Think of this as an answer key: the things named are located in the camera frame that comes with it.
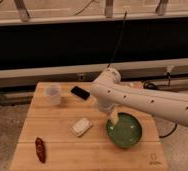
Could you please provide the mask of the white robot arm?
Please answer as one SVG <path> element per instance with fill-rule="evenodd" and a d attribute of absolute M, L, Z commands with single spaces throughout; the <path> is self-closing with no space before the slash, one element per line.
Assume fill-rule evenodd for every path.
<path fill-rule="evenodd" d="M 109 67 L 92 82 L 99 110 L 111 113 L 120 104 L 188 127 L 188 94 L 132 88 L 120 81 L 120 73 Z"/>

